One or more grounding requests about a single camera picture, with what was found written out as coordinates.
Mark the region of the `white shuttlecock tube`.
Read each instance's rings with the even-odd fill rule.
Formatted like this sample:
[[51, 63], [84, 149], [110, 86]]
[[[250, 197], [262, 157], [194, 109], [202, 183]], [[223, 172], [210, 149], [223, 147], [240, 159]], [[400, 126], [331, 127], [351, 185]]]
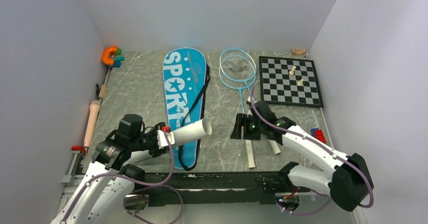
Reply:
[[169, 139], [173, 146], [182, 146], [184, 144], [197, 141], [205, 136], [212, 134], [212, 127], [207, 119], [201, 119], [197, 122], [183, 126], [172, 131]]

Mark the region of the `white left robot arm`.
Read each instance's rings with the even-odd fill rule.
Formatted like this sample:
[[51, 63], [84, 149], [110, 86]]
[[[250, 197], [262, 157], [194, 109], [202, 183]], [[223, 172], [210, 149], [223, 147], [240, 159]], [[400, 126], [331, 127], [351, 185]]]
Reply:
[[142, 160], [143, 153], [159, 156], [171, 150], [160, 147], [167, 131], [164, 122], [146, 127], [141, 116], [124, 115], [118, 127], [96, 145], [82, 181], [52, 223], [95, 223], [129, 193], [164, 184], [164, 180], [148, 182], [145, 170], [134, 161]]

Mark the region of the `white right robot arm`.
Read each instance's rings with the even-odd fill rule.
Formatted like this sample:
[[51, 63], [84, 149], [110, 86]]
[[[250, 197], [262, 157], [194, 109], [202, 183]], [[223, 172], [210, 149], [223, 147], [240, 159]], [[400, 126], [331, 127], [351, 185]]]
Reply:
[[265, 191], [295, 194], [298, 188], [304, 188], [330, 197], [345, 211], [353, 211], [358, 206], [372, 207], [374, 184], [361, 155], [335, 150], [288, 117], [277, 117], [266, 102], [251, 102], [248, 113], [236, 114], [230, 138], [250, 141], [260, 140], [262, 136], [275, 151], [279, 151], [279, 146], [289, 147], [319, 167], [314, 170], [291, 161], [276, 176], [256, 177]]

